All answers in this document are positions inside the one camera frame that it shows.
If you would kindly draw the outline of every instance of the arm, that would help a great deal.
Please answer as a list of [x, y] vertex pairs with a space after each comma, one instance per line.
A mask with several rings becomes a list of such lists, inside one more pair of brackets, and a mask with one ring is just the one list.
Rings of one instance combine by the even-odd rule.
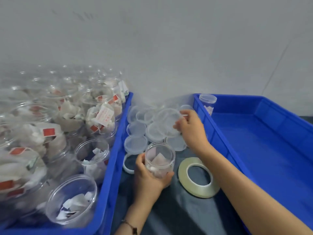
[[234, 167], [208, 142], [202, 122], [193, 110], [176, 122], [190, 149], [217, 180], [229, 201], [253, 235], [313, 234], [302, 221]]
[[[164, 178], [157, 179], [146, 169], [144, 162], [145, 154], [138, 155], [135, 168], [135, 201], [125, 216], [125, 220], [137, 228], [138, 235], [142, 231], [152, 206], [162, 190], [170, 184], [174, 175], [174, 172], [171, 172]], [[132, 229], [128, 224], [122, 223], [115, 235], [132, 235]]]

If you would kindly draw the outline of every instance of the clear adhesive tape roll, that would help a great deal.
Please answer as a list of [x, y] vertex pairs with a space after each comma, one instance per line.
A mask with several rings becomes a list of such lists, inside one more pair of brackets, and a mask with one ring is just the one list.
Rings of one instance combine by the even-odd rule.
[[132, 155], [132, 154], [127, 153], [127, 154], [125, 155], [124, 161], [123, 161], [123, 169], [124, 169], [124, 171], [127, 172], [128, 174], [134, 174], [134, 173], [135, 173], [134, 170], [130, 170], [130, 169], [128, 169], [128, 168], [125, 166], [125, 161], [126, 161], [126, 159], [127, 159], [128, 157], [130, 157], [131, 155]]
[[[192, 166], [198, 166], [205, 169], [211, 178], [211, 182], [208, 185], [200, 186], [194, 183], [188, 176], [188, 169]], [[217, 181], [214, 180], [213, 175], [207, 169], [199, 158], [186, 158], [181, 162], [178, 168], [178, 178], [182, 186], [192, 195], [199, 198], [211, 198], [217, 194], [220, 190], [220, 186], [217, 184]]]

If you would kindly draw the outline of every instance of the dark gray tabletop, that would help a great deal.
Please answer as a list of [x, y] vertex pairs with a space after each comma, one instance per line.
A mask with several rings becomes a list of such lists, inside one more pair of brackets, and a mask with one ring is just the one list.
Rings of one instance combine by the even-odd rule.
[[[236, 211], [222, 190], [213, 198], [200, 199], [189, 194], [178, 180], [178, 167], [183, 159], [195, 157], [186, 149], [176, 152], [175, 175], [171, 185], [164, 189], [143, 227], [142, 235], [225, 235], [247, 234]], [[136, 156], [126, 161], [129, 169], [134, 168]], [[206, 185], [209, 175], [199, 167], [188, 170], [190, 178], [199, 185]], [[133, 175], [122, 171], [116, 200], [111, 234], [117, 230], [128, 207], [133, 202]]]

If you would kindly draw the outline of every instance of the blue plastic bin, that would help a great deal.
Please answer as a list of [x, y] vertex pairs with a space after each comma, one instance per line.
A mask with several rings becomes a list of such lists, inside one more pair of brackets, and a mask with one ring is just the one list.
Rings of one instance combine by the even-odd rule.
[[313, 126], [262, 96], [214, 95], [210, 117], [194, 94], [208, 140], [313, 229]]
[[63, 229], [62, 227], [52, 224], [50, 222], [42, 225], [41, 227], [23, 227], [19, 224], [15, 224], [13, 227], [0, 231], [2, 235], [92, 235], [92, 234], [102, 234], [103, 228], [106, 226], [106, 222], [112, 222], [114, 206], [116, 202], [117, 193], [111, 193], [110, 189], [115, 188], [111, 185], [119, 185], [118, 174], [119, 166], [115, 163], [119, 163], [120, 152], [123, 150], [122, 135], [126, 131], [126, 117], [128, 108], [131, 105], [131, 99], [133, 94], [129, 93], [128, 99], [126, 101], [126, 107], [121, 117], [119, 128], [115, 135], [115, 142], [111, 149], [110, 159], [105, 172], [104, 181], [101, 187], [101, 191], [98, 197], [96, 211], [92, 221], [85, 228], [73, 228], [73, 229]]

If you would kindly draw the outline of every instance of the gray wall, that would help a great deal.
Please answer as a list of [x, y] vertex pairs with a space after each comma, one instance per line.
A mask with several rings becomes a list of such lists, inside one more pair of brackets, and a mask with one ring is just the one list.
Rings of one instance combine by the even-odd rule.
[[0, 61], [125, 68], [146, 102], [265, 95], [313, 115], [313, 0], [0, 0]]

